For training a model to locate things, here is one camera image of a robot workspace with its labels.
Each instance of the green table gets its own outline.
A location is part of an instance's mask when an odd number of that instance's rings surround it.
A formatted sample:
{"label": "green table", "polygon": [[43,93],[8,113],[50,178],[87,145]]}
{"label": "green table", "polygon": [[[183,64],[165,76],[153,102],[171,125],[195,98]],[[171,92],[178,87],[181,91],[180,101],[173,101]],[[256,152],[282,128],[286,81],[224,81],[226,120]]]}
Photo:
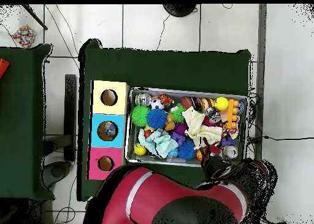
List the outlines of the green table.
{"label": "green table", "polygon": [[43,162],[42,67],[51,45],[0,47],[10,65],[0,79],[0,198],[53,199],[40,181]]}
{"label": "green table", "polygon": [[[102,49],[96,39],[80,49],[80,97],[78,113],[77,197],[94,196],[100,180],[86,180],[88,121],[91,80],[126,82],[130,87],[202,91],[248,95],[250,52],[149,52],[131,49]],[[201,168],[145,165],[187,186],[202,182]]]}

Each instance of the yellow box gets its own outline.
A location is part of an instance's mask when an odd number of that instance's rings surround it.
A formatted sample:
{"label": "yellow box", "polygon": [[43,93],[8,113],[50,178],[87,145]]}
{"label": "yellow box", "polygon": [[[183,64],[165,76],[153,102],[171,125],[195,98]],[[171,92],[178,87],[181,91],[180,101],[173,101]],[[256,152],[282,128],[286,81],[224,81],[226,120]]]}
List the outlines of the yellow box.
{"label": "yellow box", "polygon": [[[128,106],[129,85],[125,82],[109,82],[103,80],[92,80],[93,89],[93,113],[106,115],[126,115]],[[105,90],[114,93],[115,103],[112,106],[105,105],[103,94]]]}

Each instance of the green spiky ball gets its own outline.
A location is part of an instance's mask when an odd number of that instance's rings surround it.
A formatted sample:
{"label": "green spiky ball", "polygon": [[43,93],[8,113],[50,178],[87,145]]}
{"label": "green spiky ball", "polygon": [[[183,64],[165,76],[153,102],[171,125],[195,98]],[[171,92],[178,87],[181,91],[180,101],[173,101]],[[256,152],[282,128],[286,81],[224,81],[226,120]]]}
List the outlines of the green spiky ball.
{"label": "green spiky ball", "polygon": [[145,106],[136,106],[132,110],[132,122],[139,127],[147,125],[147,114],[149,113],[150,108]]}
{"label": "green spiky ball", "polygon": [[174,123],[184,123],[184,118],[182,116],[182,112],[186,111],[184,107],[180,103],[177,104],[178,109],[175,111],[170,111],[169,114],[174,116]]}

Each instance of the light blue cloth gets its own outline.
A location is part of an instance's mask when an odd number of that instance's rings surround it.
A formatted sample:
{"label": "light blue cloth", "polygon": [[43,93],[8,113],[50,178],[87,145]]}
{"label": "light blue cloth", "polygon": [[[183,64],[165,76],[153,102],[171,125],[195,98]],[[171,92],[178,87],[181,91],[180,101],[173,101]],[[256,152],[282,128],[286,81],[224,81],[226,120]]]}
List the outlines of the light blue cloth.
{"label": "light blue cloth", "polygon": [[179,146],[169,135],[161,136],[159,131],[154,131],[148,138],[145,138],[144,129],[141,128],[138,138],[140,145],[145,147],[152,154],[159,155],[162,158],[166,158],[171,150]]}
{"label": "light blue cloth", "polygon": [[154,139],[154,142],[156,143],[158,155],[162,158],[166,158],[171,150],[179,146],[177,141],[173,140],[169,135],[157,137]]}
{"label": "light blue cloth", "polygon": [[155,149],[155,143],[153,140],[156,137],[159,137],[161,133],[159,131],[154,131],[148,138],[145,138],[144,136],[144,129],[141,128],[139,132],[139,142],[140,145],[145,147],[149,152],[151,152],[153,155],[157,155],[157,151]]}

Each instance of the pink box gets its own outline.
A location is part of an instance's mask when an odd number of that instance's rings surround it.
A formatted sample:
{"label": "pink box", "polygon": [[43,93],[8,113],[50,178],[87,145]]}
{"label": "pink box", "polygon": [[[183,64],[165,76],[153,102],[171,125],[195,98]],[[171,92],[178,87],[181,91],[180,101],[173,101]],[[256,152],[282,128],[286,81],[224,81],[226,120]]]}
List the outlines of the pink box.
{"label": "pink box", "polygon": [[[98,160],[103,156],[108,156],[113,160],[113,168],[110,171],[102,171],[98,167]],[[105,180],[108,175],[117,167],[122,165],[123,149],[115,147],[92,147],[90,153],[90,180]]]}

